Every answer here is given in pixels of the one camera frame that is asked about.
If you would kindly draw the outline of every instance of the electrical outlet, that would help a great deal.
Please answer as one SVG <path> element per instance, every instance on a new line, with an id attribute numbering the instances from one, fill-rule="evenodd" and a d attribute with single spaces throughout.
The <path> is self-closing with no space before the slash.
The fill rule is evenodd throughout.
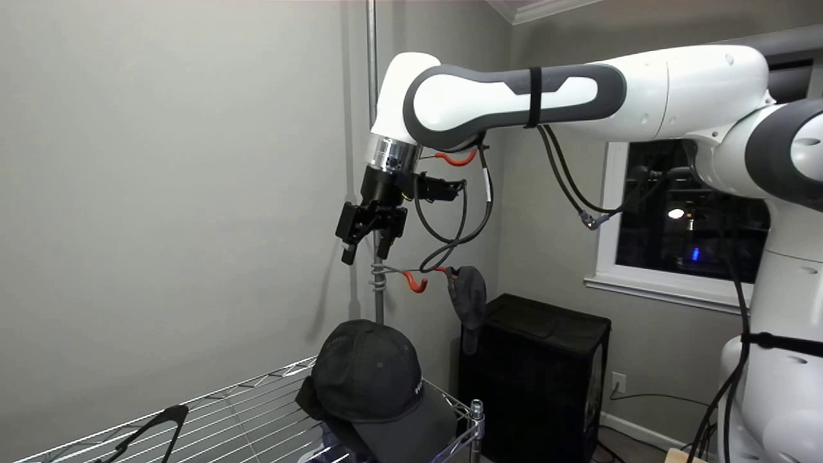
<path id="1" fill-rule="evenodd" d="M 623 371 L 612 371 L 612 393 L 625 393 L 628 375 Z"/>

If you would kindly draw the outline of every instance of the white wall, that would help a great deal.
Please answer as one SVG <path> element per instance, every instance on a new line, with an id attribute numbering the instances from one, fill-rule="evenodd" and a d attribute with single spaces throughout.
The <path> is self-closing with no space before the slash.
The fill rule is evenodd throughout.
<path id="1" fill-rule="evenodd" d="M 481 0 L 379 9 L 380 65 L 510 57 Z M 351 274 L 331 238 L 362 169 L 362 16 L 347 0 L 0 3 L 0 460 L 312 356 L 374 315 L 367 253 Z M 412 245 L 432 245 L 414 221 L 396 266 L 419 261 Z M 460 253 L 495 258 L 495 228 Z M 446 382 L 442 283 L 412 298 L 391 280 L 388 321 Z"/>
<path id="2" fill-rule="evenodd" d="M 518 30 L 515 51 L 519 65 L 590 61 L 809 25 L 821 12 L 821 3 L 609 0 Z M 558 136 L 583 194 L 600 203 L 605 144 L 564 131 Z M 583 289 L 582 280 L 594 276 L 596 234 L 582 226 L 551 178 L 537 133 L 511 128 L 505 140 L 510 156 L 500 225 L 502 290 L 609 317 L 614 329 L 609 362 L 628 374 L 630 393 L 709 402 L 720 382 L 718 352 L 738 335 L 738 320 Z M 607 412 L 676 439 L 691 439 L 702 416 L 702 409 L 691 403 L 662 398 L 607 403 Z"/>

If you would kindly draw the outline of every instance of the black cabinet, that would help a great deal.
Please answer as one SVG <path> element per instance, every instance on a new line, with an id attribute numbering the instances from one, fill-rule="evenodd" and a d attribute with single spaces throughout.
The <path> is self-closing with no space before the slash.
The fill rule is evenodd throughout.
<path id="1" fill-rule="evenodd" d="M 596 448 L 609 320 L 518 295 L 490 304 L 459 396 L 484 398 L 495 463 L 586 463 Z"/>

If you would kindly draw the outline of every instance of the cable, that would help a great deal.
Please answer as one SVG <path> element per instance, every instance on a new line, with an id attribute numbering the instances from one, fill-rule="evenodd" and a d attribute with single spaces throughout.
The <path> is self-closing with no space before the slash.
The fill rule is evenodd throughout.
<path id="1" fill-rule="evenodd" d="M 555 162 L 555 156 L 553 156 L 553 147 L 551 147 L 551 142 L 549 142 L 549 128 L 546 128 L 546 126 L 537 126 L 537 133 L 541 133 L 541 140 L 542 140 L 551 173 L 555 176 L 555 180 L 558 180 L 567 200 L 572 203 L 572 209 L 573 209 L 582 219 L 586 219 L 590 213 L 577 203 L 577 199 L 572 196 L 569 186 L 564 183 L 564 176 L 560 176 L 560 169 L 558 169 L 558 162 Z"/>
<path id="2" fill-rule="evenodd" d="M 478 156 L 478 149 L 472 149 L 472 153 L 465 155 L 465 159 L 459 159 L 459 156 L 446 155 L 446 153 L 438 153 L 438 155 L 436 155 L 436 159 L 442 159 L 442 162 L 450 164 L 450 168 L 469 168 L 475 156 Z"/>
<path id="3" fill-rule="evenodd" d="M 718 429 L 718 424 L 712 421 L 712 424 L 706 429 L 706 438 L 699 439 L 695 455 L 706 457 L 706 446 L 709 442 L 709 438 L 712 438 L 716 429 Z"/>
<path id="4" fill-rule="evenodd" d="M 596 439 L 596 446 L 609 452 L 612 460 L 625 463 L 609 446 L 605 446 L 603 439 Z"/>
<path id="5" fill-rule="evenodd" d="M 469 219 L 469 190 L 465 190 L 465 183 L 463 183 L 463 187 L 460 187 L 460 194 L 463 194 L 463 213 L 460 213 L 459 234 L 455 234 L 455 238 L 442 238 L 442 234 L 429 225 L 429 219 L 428 219 L 424 212 L 421 212 L 419 186 L 418 186 L 418 178 L 414 178 L 414 209 L 418 209 L 418 216 L 419 216 L 421 226 L 424 226 L 438 241 L 442 241 L 442 248 L 438 248 L 429 258 L 424 258 L 424 261 L 419 263 L 419 271 L 421 271 L 421 274 L 432 274 L 432 271 L 442 268 L 442 263 L 455 253 L 455 248 L 463 248 L 463 245 L 473 241 L 475 238 L 481 238 L 481 231 L 486 228 L 486 225 L 490 225 L 490 219 L 491 219 L 491 212 L 495 212 L 495 180 L 491 180 L 490 162 L 486 162 L 486 147 L 478 144 L 475 153 L 478 153 L 481 168 L 484 168 L 486 212 L 484 212 L 481 225 L 478 225 L 472 234 L 465 234 L 465 238 L 463 238 L 465 219 Z"/>
<path id="6" fill-rule="evenodd" d="M 609 402 L 635 402 L 635 398 L 668 398 L 668 402 L 684 402 L 695 406 L 709 406 L 706 402 L 690 398 L 690 396 L 673 396 L 673 393 L 628 393 L 628 396 L 612 396 Z"/>
<path id="7" fill-rule="evenodd" d="M 549 131 L 549 136 L 551 136 L 551 142 L 553 142 L 553 147 L 555 147 L 555 155 L 558 155 L 558 159 L 560 159 L 560 168 L 564 168 L 564 176 L 567 176 L 567 180 L 569 180 L 569 186 L 572 186 L 572 194 L 573 194 L 586 209 L 592 209 L 592 212 L 600 212 L 600 213 L 607 213 L 607 216 L 619 213 L 619 212 L 625 209 L 625 203 L 617 207 L 617 209 L 603 209 L 603 207 L 592 203 L 592 200 L 582 194 L 582 187 L 577 186 L 577 180 L 573 180 L 573 176 L 572 176 L 572 169 L 569 169 L 569 164 L 567 164 L 567 155 L 564 155 L 564 147 L 560 147 L 555 131 L 553 131 L 551 126 L 542 126 L 542 128 Z"/>
<path id="8" fill-rule="evenodd" d="M 465 186 L 460 190 L 463 196 L 463 212 L 460 212 L 460 225 L 459 225 L 459 231 L 455 231 L 455 240 L 438 248 L 432 256 L 428 256 L 421 263 L 419 263 L 419 274 L 436 274 L 446 266 L 446 261 L 455 253 L 455 241 L 460 241 L 463 238 L 463 228 L 465 228 L 465 219 L 469 219 L 469 194 L 465 194 Z"/>
<path id="9" fill-rule="evenodd" d="M 573 212 L 582 216 L 583 226 L 586 228 L 600 228 L 600 225 L 609 221 L 612 216 L 628 212 L 628 200 L 623 200 L 617 209 L 605 209 L 605 207 L 596 207 L 592 203 L 582 187 L 577 186 L 572 169 L 569 169 L 569 162 L 567 162 L 567 155 L 564 155 L 564 147 L 555 136 L 555 131 L 551 126 L 537 126 L 537 133 L 542 140 L 542 147 L 546 147 L 546 156 L 549 156 L 549 164 L 567 196 L 567 200 L 573 207 Z M 643 194 L 637 199 L 637 207 L 645 203 L 663 183 L 654 186 L 649 194 Z"/>
<path id="10" fill-rule="evenodd" d="M 702 442 L 707 439 L 707 421 L 712 416 L 712 412 L 718 409 L 720 398 L 725 396 L 725 415 L 722 415 L 722 457 L 725 463 L 731 463 L 731 448 L 727 448 L 727 438 L 731 438 L 731 409 L 733 409 L 733 402 L 736 402 L 736 393 L 738 393 L 738 387 L 740 387 L 740 378 L 743 378 L 743 369 L 748 362 L 748 352 L 752 352 L 752 344 L 748 344 L 748 338 L 752 338 L 752 325 L 748 325 L 748 307 L 745 307 L 745 294 L 743 294 L 743 283 L 736 274 L 736 268 L 720 258 L 722 266 L 727 268 L 731 277 L 733 277 L 733 285 L 736 285 L 736 295 L 738 295 L 738 308 L 740 308 L 740 358 L 738 358 L 738 366 L 736 371 L 722 382 L 720 391 L 716 393 L 709 409 L 702 415 L 702 421 L 698 427 L 698 434 L 691 439 L 691 452 L 690 452 L 690 463 L 695 460 L 698 451 L 702 448 Z"/>

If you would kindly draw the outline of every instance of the white robotic arm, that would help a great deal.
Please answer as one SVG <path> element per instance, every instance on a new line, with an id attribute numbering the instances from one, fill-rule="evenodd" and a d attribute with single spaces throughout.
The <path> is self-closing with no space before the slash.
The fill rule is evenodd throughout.
<path id="1" fill-rule="evenodd" d="M 400 54 L 379 97 L 362 203 L 337 225 L 355 261 L 402 238 L 419 147 L 463 149 L 497 126 L 564 123 L 609 142 L 695 140 L 698 173 L 762 199 L 772 234 L 752 308 L 754 369 L 733 415 L 733 463 L 823 463 L 823 101 L 775 105 L 767 60 L 748 46 L 688 46 L 577 66 L 473 73 Z M 429 180 L 428 199 L 455 187 Z M 740 358 L 725 347 L 725 374 Z"/>

